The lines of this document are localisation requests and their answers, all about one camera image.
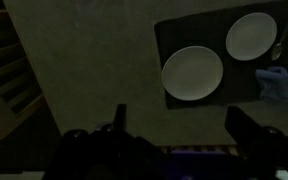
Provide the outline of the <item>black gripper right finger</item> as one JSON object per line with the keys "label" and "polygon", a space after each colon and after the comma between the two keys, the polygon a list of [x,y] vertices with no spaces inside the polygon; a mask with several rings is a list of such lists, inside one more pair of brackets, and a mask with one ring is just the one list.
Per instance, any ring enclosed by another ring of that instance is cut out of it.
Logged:
{"label": "black gripper right finger", "polygon": [[248,156],[263,156],[266,153],[264,128],[239,107],[228,107],[224,126]]}

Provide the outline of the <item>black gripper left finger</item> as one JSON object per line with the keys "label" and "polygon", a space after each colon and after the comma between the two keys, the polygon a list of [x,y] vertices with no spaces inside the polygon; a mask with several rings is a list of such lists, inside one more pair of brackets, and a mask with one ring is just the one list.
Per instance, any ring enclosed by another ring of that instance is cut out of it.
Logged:
{"label": "black gripper left finger", "polygon": [[116,109],[113,129],[116,131],[124,131],[126,129],[126,119],[127,119],[127,105],[119,104]]}

